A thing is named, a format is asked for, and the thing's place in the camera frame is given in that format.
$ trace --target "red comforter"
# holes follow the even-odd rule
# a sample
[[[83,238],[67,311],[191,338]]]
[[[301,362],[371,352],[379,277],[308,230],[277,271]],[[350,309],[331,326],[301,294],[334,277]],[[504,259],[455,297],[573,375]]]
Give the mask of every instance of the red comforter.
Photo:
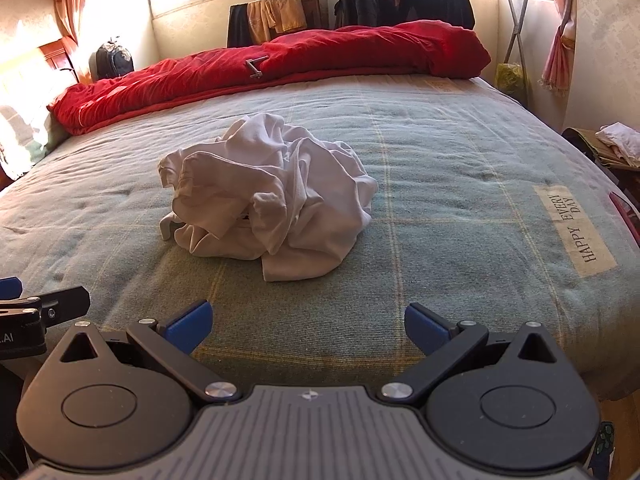
[[[247,59],[269,56],[253,73]],[[262,45],[207,50],[69,87],[49,109],[73,135],[211,97],[340,75],[424,73],[471,78],[491,61],[476,34],[443,22],[304,30]]]

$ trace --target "wooden floor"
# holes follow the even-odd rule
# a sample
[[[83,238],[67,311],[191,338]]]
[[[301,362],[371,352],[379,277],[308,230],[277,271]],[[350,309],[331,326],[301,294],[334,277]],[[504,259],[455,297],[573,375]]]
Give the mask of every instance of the wooden floor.
[[[613,422],[613,464],[609,480],[627,480],[640,468],[640,390],[624,399],[600,403],[602,420]]]

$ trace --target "backpack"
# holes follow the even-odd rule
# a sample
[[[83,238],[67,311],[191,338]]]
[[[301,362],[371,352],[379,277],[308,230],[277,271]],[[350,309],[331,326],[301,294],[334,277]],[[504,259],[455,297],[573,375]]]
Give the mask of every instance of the backpack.
[[[98,79],[112,79],[133,72],[133,60],[126,48],[109,40],[95,53],[95,67]]]

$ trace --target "wall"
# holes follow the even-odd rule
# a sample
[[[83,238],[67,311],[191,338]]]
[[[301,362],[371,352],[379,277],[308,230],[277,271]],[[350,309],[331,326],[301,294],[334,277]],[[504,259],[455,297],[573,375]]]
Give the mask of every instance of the wall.
[[[578,0],[577,25],[565,126],[640,131],[640,0]]]
[[[53,0],[0,0],[0,62],[58,39],[54,16]],[[160,59],[147,0],[86,0],[79,54],[88,58],[117,35],[136,68]]]
[[[513,0],[517,16],[520,15],[522,1]],[[513,18],[508,0],[500,0],[498,15],[497,53],[498,62],[503,62],[513,31]],[[542,76],[560,22],[561,19],[553,0],[529,0],[521,33],[527,77],[529,78],[529,111],[556,132],[562,131],[568,97],[558,97],[540,86],[538,81]],[[520,62],[517,43],[513,47],[510,62]]]
[[[253,0],[207,0],[154,19],[160,56],[183,57],[188,54],[226,46],[229,7]],[[329,0],[329,19],[334,21],[334,5]],[[498,38],[498,0],[471,0],[476,15],[476,33],[495,60]],[[482,73],[492,81],[495,61]]]
[[[160,60],[148,0],[86,0],[80,37],[82,53],[89,57],[112,36],[120,36],[136,69]]]
[[[0,62],[59,37],[53,0],[0,0]]]

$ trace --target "crumpled white cloth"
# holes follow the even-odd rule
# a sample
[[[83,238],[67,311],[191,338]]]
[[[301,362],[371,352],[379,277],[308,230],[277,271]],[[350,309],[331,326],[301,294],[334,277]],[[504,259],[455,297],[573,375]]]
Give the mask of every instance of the crumpled white cloth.
[[[335,269],[371,222],[378,184],[343,142],[316,139],[282,117],[236,121],[213,142],[170,153],[158,165],[174,188],[175,241],[195,256],[262,258],[265,281]]]
[[[640,168],[640,132],[622,123],[615,123],[603,126],[596,137],[609,146],[617,146],[630,166]]]

